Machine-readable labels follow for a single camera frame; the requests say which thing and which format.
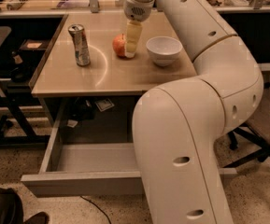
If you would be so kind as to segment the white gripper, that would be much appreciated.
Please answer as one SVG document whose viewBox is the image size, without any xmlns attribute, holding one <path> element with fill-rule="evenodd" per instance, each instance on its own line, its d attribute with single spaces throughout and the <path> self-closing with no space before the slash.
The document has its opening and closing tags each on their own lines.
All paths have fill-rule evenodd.
<svg viewBox="0 0 270 224">
<path fill-rule="evenodd" d="M 126 18 L 130 20 L 126 27 L 125 56 L 134 58 L 138 41 L 145 21 L 153 8 L 155 0 L 124 0 L 123 10 Z"/>
</svg>

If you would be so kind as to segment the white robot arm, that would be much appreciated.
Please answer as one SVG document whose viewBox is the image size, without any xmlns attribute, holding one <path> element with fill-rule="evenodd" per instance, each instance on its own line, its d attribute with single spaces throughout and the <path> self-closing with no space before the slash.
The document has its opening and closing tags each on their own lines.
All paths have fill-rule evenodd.
<svg viewBox="0 0 270 224">
<path fill-rule="evenodd" d="M 234 224 L 215 141 L 246 121 L 263 96 L 263 76 L 235 30 L 206 0 L 157 4 L 196 70 L 147 91 L 133 115 L 135 156 L 153 224 Z"/>
</svg>

